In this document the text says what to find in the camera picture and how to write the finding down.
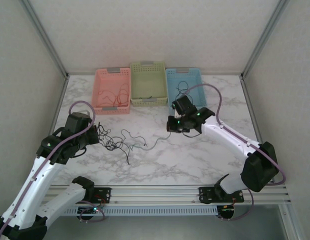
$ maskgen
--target marble surface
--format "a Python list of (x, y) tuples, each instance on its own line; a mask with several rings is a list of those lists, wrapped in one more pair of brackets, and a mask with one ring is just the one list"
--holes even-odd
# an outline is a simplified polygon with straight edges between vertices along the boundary
[[(230, 127), (256, 139), (245, 97), (238, 76), (203, 75), (203, 82), (215, 85), (223, 96), (220, 118)], [(56, 129), (65, 125), (70, 105), (78, 100), (91, 102), (94, 76), (72, 75), (69, 79)], [(208, 108), (214, 112), (219, 97), (206, 87)], [(74, 111), (87, 112), (79, 104)], [(120, 136), (127, 129), (134, 136), (143, 136), (148, 147), (158, 137), (167, 137), (167, 106), (133, 107), (126, 115), (97, 115), (95, 123), (101, 122), (111, 129), (111, 136)], [(127, 144), (136, 141), (126, 134)], [(168, 140), (160, 140), (154, 149), (143, 151), (134, 148), (129, 163), (120, 150), (108, 151), (100, 144), (87, 147), (85, 155), (70, 159), (65, 169), (55, 178), (53, 185), (69, 185), (77, 176), (84, 176), (96, 185), (198, 185), (214, 184), (227, 173), (240, 170), (243, 162), (209, 136), (187, 138), (172, 133)]]

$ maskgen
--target black wire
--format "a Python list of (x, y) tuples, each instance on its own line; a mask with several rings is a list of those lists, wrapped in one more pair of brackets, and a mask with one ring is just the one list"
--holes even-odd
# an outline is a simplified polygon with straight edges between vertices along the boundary
[(185, 137), (188, 137), (188, 138), (190, 138), (190, 139), (195, 138), (195, 137), (201, 135), (201, 133), (199, 133), (199, 134), (197, 134), (197, 135), (195, 135), (195, 136), (188, 136), (188, 135), (186, 135), (186, 134), (184, 133), (183, 130), (181, 131), (181, 133), (182, 133)]
[[(187, 87), (185, 89), (180, 89), (180, 84), (181, 83), (186, 83)], [(178, 94), (175, 97), (175, 100), (180, 96), (180, 95), (186, 95), (188, 96), (188, 98), (190, 98), (191, 104), (193, 104), (193, 98), (191, 95), (189, 95), (188, 93), (186, 93), (189, 89), (189, 84), (186, 81), (180, 81), (176, 87), (176, 89), (178, 90)]]
[(60, 128), (58, 128), (55, 132), (53, 132), (53, 136), (56, 136), (57, 134), (59, 134), (62, 130), (64, 129), (64, 127), (62, 126), (62, 127), (60, 127)]
[(126, 137), (124, 136), (123, 134), (123, 131), (126, 131), (128, 132), (129, 136), (132, 138), (132, 139), (137, 139), (137, 138), (141, 138), (144, 140), (144, 146), (147, 146), (146, 144), (146, 140), (144, 137), (142, 136), (136, 136), (136, 137), (133, 137), (131, 135), (131, 133), (126, 130), (126, 129), (122, 129), (120, 131), (121, 135), (123, 137), (120, 137), (120, 136), (109, 136), (109, 134), (111, 133), (111, 130), (108, 129), (108, 130), (105, 130), (105, 128), (101, 125), (101, 123), (99, 122), (98, 123), (98, 126), (97, 126), (97, 131), (98, 131), (98, 139), (99, 139), (99, 143), (105, 147), (108, 151), (114, 151), (116, 149), (120, 149), (124, 152), (124, 154), (126, 155), (126, 162), (128, 163), (128, 165), (130, 164), (129, 162), (129, 156), (130, 156), (130, 147), (124, 142)]
[(122, 129), (122, 130), (120, 131), (121, 135), (124, 137), (123, 141), (126, 139), (126, 137), (125, 137), (124, 134), (123, 134), (123, 131), (128, 132), (129, 136), (130, 136), (132, 139), (138, 139), (138, 138), (143, 139), (143, 140), (144, 140), (144, 146), (147, 147), (146, 140), (145, 140), (144, 137), (142, 137), (142, 136), (135, 136), (135, 137), (133, 137), (133, 136), (131, 135), (131, 132), (130, 132), (130, 131), (127, 131), (126, 129)]
[(74, 158), (77, 158), (77, 157), (80, 157), (80, 156), (82, 156), (82, 155), (84, 155), (85, 153), (86, 153), (86, 151), (87, 151), (87, 148), (85, 147), (85, 148), (83, 148), (84, 149), (84, 152), (83, 153), (81, 153), (81, 154), (79, 154), (79, 155), (76, 155), (76, 156), (73, 156), (72, 157), (72, 159), (74, 159)]

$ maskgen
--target black bracket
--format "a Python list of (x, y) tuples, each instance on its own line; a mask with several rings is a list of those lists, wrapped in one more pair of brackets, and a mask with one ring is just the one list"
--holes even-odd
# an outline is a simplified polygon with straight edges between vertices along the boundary
[(91, 202), (93, 204), (109, 204), (111, 199), (111, 191), (112, 189), (110, 187), (94, 187)]
[[(0, 216), (0, 230), (4, 225), (4, 218)], [(20, 227), (15, 225), (14, 227), (6, 226), (3, 235), (11, 240), (43, 240), (47, 232), (46, 224), (47, 217), (40, 217), (36, 215), (35, 222), (31, 227), (19, 229)]]
[(215, 186), (203, 186), (199, 187), (199, 201), (201, 204), (211, 204), (211, 203), (243, 203), (244, 197), (242, 191), (235, 191), (232, 194), (224, 194), (219, 197), (216, 193)]

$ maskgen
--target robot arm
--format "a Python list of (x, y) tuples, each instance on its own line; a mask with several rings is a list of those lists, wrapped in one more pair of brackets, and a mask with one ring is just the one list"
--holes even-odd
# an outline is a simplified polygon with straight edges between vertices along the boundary
[(206, 107), (197, 110), (186, 95), (174, 101), (172, 107), (175, 109), (175, 116), (168, 117), (167, 131), (185, 133), (195, 129), (200, 134), (218, 140), (238, 159), (244, 161), (242, 171), (227, 174), (215, 184), (215, 193), (221, 200), (224, 196), (243, 189), (260, 192), (279, 172), (258, 151), (263, 151), (277, 164), (274, 147), (269, 142), (261, 144), (245, 137), (220, 121), (215, 113)]
[(66, 208), (81, 200), (90, 201), (94, 182), (79, 176), (64, 192), (40, 206), (69, 158), (76, 157), (76, 153), (85, 150), (87, 145), (97, 143), (99, 137), (93, 120), (83, 113), (69, 114), (65, 127), (42, 140), (29, 176), (14, 202), (0, 217), (0, 235), (11, 240), (42, 240)]

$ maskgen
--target purple cable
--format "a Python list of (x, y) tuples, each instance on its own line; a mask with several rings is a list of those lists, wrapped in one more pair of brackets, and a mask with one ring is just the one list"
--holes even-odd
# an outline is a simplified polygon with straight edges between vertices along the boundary
[[(195, 85), (195, 86), (192, 86), (191, 88), (189, 88), (184, 94), (187, 94), (187, 93), (190, 92), (190, 90), (198, 88), (198, 87), (201, 87), (201, 86), (209, 86), (209, 87), (215, 89), (216, 92), (218, 93), (219, 104), (218, 104), (218, 108), (217, 108), (217, 111), (216, 111), (216, 120), (217, 120), (219, 125), (223, 125), (221, 123), (220, 117), (219, 117), (221, 106), (222, 106), (222, 94), (221, 94), (220, 90), (217, 87), (215, 87), (214, 85), (208, 84), (208, 83), (198, 84), (198, 85)], [(227, 127), (223, 126), (223, 129), (225, 129), (228, 133), (233, 135), (235, 138), (241, 140), (243, 143), (248, 144), (248, 141), (246, 141), (244, 138), (242, 138), (241, 136), (239, 136), (235, 132), (231, 131)], [(254, 150), (258, 151), (260, 154), (262, 154), (267, 160), (269, 160), (280, 171), (280, 173), (283, 176), (283, 179), (280, 182), (269, 183), (267, 185), (268, 186), (278, 186), (278, 185), (281, 185), (281, 184), (285, 183), (286, 175), (285, 175), (283, 169), (270, 156), (268, 156), (265, 152), (260, 150), (258, 147), (254, 146), (253, 144), (249, 144), (249, 146), (252, 147)], [(253, 210), (253, 207), (254, 207), (254, 197), (253, 197), (253, 194), (252, 194), (251, 190), (250, 189), (247, 189), (247, 190), (249, 191), (249, 194), (251, 196), (251, 206), (250, 206), (250, 209), (245, 214), (243, 214), (241, 216), (238, 216), (238, 217), (235, 217), (235, 218), (230, 218), (230, 219), (227, 219), (227, 220), (224, 220), (224, 218), (221, 218), (222, 221), (236, 221), (236, 220), (242, 219), (242, 218), (246, 217)]]
[[(198, 85), (195, 85), (195, 86), (192, 86), (191, 88), (189, 88), (185, 94), (187, 94), (190, 90), (194, 89), (194, 88), (197, 88), (197, 87), (201, 87), (201, 86), (209, 86), (213, 89), (216, 90), (216, 92), (218, 93), (219, 95), (219, 104), (218, 104), (218, 108), (217, 108), (217, 111), (216, 111), (216, 120), (218, 122), (219, 125), (223, 125), (220, 121), (220, 110), (221, 110), (221, 106), (222, 106), (222, 94), (220, 92), (220, 90), (218, 90), (217, 87), (211, 85), (211, 84), (208, 84), (208, 83), (203, 83), (203, 84), (198, 84)], [(223, 129), (225, 129), (228, 133), (230, 133), (231, 135), (233, 135), (235, 138), (241, 140), (243, 143), (245, 144), (248, 144), (248, 141), (246, 141), (244, 138), (242, 138), (241, 136), (239, 136), (238, 134), (236, 134), (235, 132), (233, 132), (232, 130), (228, 129), (227, 127), (223, 126)], [(283, 183), (285, 183), (286, 181), (286, 175), (284, 173), (284, 170), (270, 157), (268, 156), (265, 152), (263, 152), (262, 150), (260, 150), (258, 147), (254, 146), (253, 144), (249, 144), (250, 147), (252, 147), (254, 150), (258, 151), (260, 154), (262, 154), (267, 160), (269, 160), (279, 171), (280, 173), (282, 174), (283, 176), (283, 179), (280, 181), (280, 182), (275, 182), (275, 183), (269, 183), (267, 184), (268, 186), (278, 186), (278, 185), (281, 185)]]
[[(47, 156), (47, 158), (45, 159), (45, 161), (43, 161), (43, 163), (39, 166), (39, 168), (38, 168), (37, 171), (34, 173), (34, 175), (32, 176), (31, 179), (36, 179), (36, 177), (37, 177), (37, 175), (39, 174), (39, 172), (43, 169), (43, 167), (45, 166), (45, 164), (50, 160), (50, 158), (52, 157), (52, 155), (59, 149), (60, 146), (62, 146), (64, 143), (68, 142), (69, 140), (74, 139), (74, 138), (78, 137), (79, 135), (82, 135), (83, 133), (85, 133), (86, 131), (88, 131), (88, 130), (93, 126), (93, 124), (94, 124), (94, 122), (95, 122), (96, 114), (95, 114), (94, 108), (93, 108), (87, 101), (82, 101), (82, 100), (80, 100), (80, 101), (74, 102), (74, 103), (70, 106), (70, 108), (69, 108), (69, 110), (68, 110), (68, 114), (71, 114), (72, 108), (73, 108), (76, 104), (80, 104), (80, 103), (86, 104), (86, 105), (89, 106), (89, 108), (92, 110), (92, 112), (93, 112), (93, 118), (92, 118), (91, 123), (90, 123), (90, 124), (88, 125), (88, 127), (86, 127), (84, 130), (82, 130), (82, 131), (80, 131), (80, 132), (78, 132), (78, 133), (76, 133), (76, 134), (74, 134), (74, 135), (72, 135), (72, 136), (70, 136), (70, 137), (64, 139), (64, 140), (61, 141), (59, 144), (57, 144), (57, 146), (54, 147), (54, 149), (53, 149), (53, 150), (50, 152), (50, 154)], [(11, 212), (9, 218), (8, 218), (7, 221), (4, 223), (4, 225), (1, 227), (1, 229), (0, 229), (0, 239), (1, 239), (1, 236), (2, 236), (2, 234), (3, 234), (4, 230), (5, 230), (5, 228), (6, 228), (6, 227), (8, 226), (8, 224), (11, 222), (11, 220), (12, 220), (12, 218), (13, 218), (12, 216), (14, 216), (14, 215), (16, 214), (16, 212), (18, 211), (19, 206), (21, 205), (21, 203), (22, 203), (22, 201), (23, 201), (25, 195), (27, 194), (27, 192), (28, 192), (28, 190), (30, 189), (30, 187), (31, 187), (31, 185), (32, 185), (33, 182), (34, 182), (34, 181), (29, 181), (29, 183), (27, 184), (26, 188), (24, 189), (24, 191), (23, 191), (22, 194), (20, 195), (20, 198), (18, 199), (18, 201), (17, 201), (17, 203), (16, 203), (16, 205), (15, 205), (13, 211)]]
[(99, 207), (99, 206), (96, 206), (96, 205), (94, 205), (93, 203), (91, 203), (91, 202), (89, 202), (89, 201), (80, 201), (79, 203), (82, 203), (82, 204), (89, 204), (89, 205), (91, 205), (92, 207), (94, 207), (94, 208), (97, 208), (100, 212), (101, 212), (101, 214), (103, 215), (103, 218), (101, 218), (101, 219), (98, 219), (98, 220), (83, 220), (82, 219), (82, 215), (83, 215), (83, 213), (85, 213), (88, 209), (91, 209), (91, 208), (85, 208), (83, 211), (81, 211), (81, 213), (79, 214), (79, 220), (81, 221), (81, 222), (85, 222), (85, 223), (100, 223), (100, 222), (102, 222), (102, 221), (104, 221), (105, 220), (105, 213), (103, 212), (103, 210)]

